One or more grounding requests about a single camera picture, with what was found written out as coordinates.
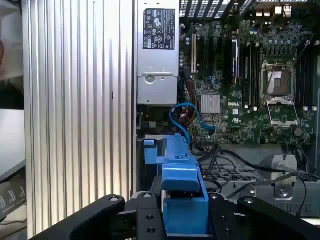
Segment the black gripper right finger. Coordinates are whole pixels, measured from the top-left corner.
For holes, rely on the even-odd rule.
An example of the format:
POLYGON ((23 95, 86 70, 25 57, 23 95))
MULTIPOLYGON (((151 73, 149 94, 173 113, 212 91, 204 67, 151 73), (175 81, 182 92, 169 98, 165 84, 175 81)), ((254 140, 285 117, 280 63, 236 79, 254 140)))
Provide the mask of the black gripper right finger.
POLYGON ((209 196, 209 232, 214 240, 318 240, 320 228, 259 198, 237 203, 209 196))

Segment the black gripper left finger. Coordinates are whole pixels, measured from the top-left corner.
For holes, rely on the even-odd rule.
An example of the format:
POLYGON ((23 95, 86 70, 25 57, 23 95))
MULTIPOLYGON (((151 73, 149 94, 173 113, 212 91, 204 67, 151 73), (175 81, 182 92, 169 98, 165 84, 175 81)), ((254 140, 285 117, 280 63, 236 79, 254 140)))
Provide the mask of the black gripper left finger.
POLYGON ((129 201, 106 195, 33 237, 35 240, 165 240, 157 196, 141 192, 129 201))

